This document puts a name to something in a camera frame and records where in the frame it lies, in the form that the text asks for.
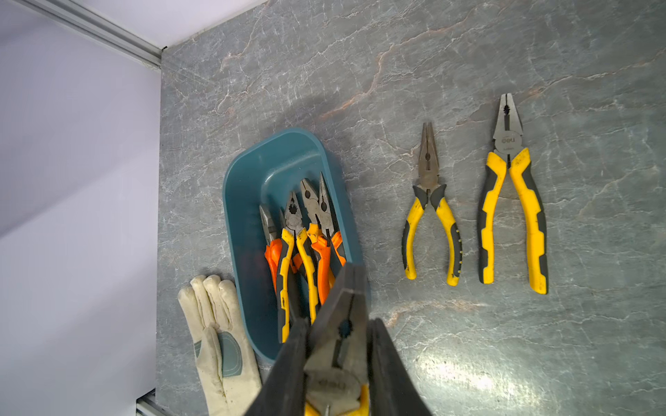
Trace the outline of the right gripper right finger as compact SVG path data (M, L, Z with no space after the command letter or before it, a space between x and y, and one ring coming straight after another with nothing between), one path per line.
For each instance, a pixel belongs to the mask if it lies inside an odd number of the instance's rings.
M368 323L368 377L371 415L431 415L381 319Z

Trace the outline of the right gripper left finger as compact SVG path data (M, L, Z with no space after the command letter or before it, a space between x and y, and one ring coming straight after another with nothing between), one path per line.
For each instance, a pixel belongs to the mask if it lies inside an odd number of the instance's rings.
M286 343L246 415L304 415L305 362L310 325L299 319L291 326Z

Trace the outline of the yellow black combination pliers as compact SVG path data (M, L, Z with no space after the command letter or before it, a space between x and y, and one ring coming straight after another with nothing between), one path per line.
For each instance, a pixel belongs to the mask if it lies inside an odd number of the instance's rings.
M364 268L347 263L317 313L305 362L306 415L368 415L368 303Z

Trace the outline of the teal plastic storage box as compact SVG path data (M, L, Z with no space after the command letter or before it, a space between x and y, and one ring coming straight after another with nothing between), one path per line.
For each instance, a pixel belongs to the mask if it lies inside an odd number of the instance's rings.
M223 186L228 241L246 333L255 353L270 363L281 349L278 303L265 260L266 241L258 208L266 204L277 217L290 192L300 191L299 182L304 178L325 180L346 259L363 265L341 164L313 133L290 128L244 151L228 168Z

